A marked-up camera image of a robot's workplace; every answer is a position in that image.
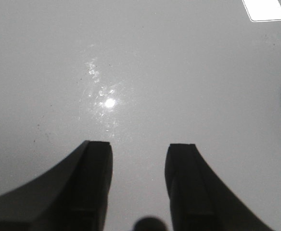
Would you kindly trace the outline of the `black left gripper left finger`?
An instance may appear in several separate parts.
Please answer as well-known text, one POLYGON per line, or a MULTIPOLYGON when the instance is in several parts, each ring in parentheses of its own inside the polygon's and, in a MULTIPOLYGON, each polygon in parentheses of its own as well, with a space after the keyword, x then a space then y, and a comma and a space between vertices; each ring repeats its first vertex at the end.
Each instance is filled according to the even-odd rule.
POLYGON ((0 231, 101 231, 113 172, 110 143, 84 141, 34 180, 0 195, 0 231))

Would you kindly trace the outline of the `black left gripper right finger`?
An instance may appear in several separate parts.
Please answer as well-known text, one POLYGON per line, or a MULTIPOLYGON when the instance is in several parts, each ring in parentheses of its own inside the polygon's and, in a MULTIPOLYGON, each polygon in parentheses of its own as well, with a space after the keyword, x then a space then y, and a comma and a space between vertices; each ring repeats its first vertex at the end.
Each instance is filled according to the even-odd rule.
POLYGON ((269 231, 215 174, 194 144, 171 144, 165 179, 175 231, 269 231))

